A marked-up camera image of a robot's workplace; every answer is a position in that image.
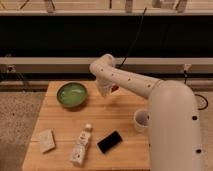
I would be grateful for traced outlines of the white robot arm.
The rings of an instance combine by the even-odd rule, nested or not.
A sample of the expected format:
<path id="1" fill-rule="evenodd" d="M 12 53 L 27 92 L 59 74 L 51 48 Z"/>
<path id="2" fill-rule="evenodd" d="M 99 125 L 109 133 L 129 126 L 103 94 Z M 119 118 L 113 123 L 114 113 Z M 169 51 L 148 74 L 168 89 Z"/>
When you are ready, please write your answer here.
<path id="1" fill-rule="evenodd" d="M 118 69 L 110 54 L 89 70 L 101 95 L 116 84 L 148 100 L 151 171 L 204 171 L 198 105 L 189 86 Z"/>

